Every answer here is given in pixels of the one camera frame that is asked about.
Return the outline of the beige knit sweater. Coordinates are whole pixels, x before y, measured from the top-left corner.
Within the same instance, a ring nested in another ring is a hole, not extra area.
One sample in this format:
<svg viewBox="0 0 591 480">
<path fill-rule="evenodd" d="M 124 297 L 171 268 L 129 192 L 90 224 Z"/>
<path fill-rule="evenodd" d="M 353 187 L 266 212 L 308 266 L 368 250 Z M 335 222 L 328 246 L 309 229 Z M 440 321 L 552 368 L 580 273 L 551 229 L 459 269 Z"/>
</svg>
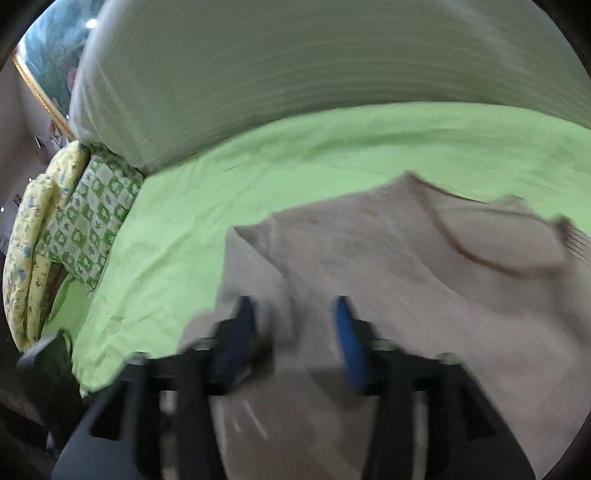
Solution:
<svg viewBox="0 0 591 480">
<path fill-rule="evenodd" d="M 590 240 L 517 198 L 478 202 L 408 174 L 232 227 L 214 311 L 183 343 L 242 295 L 273 353 L 214 407 L 232 479 L 360 475 L 374 402 L 346 387 L 339 296 L 408 352 L 457 355 L 537 478 L 559 478 L 590 436 Z"/>
</svg>

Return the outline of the yellow floral quilt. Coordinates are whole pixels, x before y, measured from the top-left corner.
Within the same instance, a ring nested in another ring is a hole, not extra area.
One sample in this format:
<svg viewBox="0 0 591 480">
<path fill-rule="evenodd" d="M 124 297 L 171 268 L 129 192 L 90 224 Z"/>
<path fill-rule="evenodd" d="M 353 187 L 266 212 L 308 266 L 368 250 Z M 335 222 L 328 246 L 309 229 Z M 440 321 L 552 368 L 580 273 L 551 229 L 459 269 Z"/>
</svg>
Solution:
<svg viewBox="0 0 591 480">
<path fill-rule="evenodd" d="M 42 304 L 52 262 L 35 252 L 42 232 L 64 207 L 90 158 L 73 141 L 58 151 L 45 172 L 31 180 L 18 207 L 3 269 L 3 306 L 14 343 L 24 352 L 40 338 Z"/>
</svg>

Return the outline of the green white patterned pillow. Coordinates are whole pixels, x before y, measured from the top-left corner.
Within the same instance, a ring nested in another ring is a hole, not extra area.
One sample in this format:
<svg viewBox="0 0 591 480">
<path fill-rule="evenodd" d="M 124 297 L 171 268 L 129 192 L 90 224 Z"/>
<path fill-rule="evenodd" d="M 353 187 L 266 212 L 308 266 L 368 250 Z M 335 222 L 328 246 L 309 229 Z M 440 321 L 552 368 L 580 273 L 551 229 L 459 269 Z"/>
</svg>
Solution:
<svg viewBox="0 0 591 480">
<path fill-rule="evenodd" d="M 36 251 L 95 290 L 142 182 L 141 173 L 119 157 L 96 151 L 68 202 L 42 231 Z"/>
</svg>

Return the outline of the light green bed sheet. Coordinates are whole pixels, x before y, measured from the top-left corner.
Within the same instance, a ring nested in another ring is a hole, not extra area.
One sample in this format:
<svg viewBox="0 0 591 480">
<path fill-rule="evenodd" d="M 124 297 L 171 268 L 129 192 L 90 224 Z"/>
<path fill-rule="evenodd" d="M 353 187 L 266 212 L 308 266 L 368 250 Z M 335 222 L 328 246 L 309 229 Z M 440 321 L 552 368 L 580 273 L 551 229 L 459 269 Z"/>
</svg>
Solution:
<svg viewBox="0 0 591 480">
<path fill-rule="evenodd" d="M 590 132 L 516 107 L 427 103 L 284 119 L 146 178 L 93 291 L 63 282 L 45 324 L 67 330 L 84 392 L 134 352 L 174 352 L 211 308 L 225 234 L 270 214 L 383 185 L 412 171 L 477 200 L 523 198 L 590 227 Z"/>
</svg>

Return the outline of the white striped bolster pillow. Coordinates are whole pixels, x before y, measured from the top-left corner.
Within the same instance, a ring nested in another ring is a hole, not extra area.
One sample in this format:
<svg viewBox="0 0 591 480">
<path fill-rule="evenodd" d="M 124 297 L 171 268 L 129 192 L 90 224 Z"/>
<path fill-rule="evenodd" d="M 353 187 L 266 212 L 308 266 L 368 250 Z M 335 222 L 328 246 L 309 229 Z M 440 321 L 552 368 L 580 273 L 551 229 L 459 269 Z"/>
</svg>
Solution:
<svg viewBox="0 0 591 480">
<path fill-rule="evenodd" d="M 69 124 L 153 173 L 284 117 L 411 101 L 585 126 L 590 76 L 531 1 L 108 1 Z"/>
</svg>

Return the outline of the framed landscape painting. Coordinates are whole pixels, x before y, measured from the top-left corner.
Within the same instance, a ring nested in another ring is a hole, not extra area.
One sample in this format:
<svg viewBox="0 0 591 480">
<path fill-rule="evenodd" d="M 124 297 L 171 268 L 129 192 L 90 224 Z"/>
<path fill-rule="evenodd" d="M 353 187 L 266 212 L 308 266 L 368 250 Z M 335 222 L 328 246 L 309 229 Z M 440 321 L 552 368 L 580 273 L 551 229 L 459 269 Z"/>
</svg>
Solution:
<svg viewBox="0 0 591 480">
<path fill-rule="evenodd" d="M 27 29 L 13 63 L 52 121 L 68 139 L 69 106 L 85 44 L 104 0 L 56 0 Z"/>
</svg>

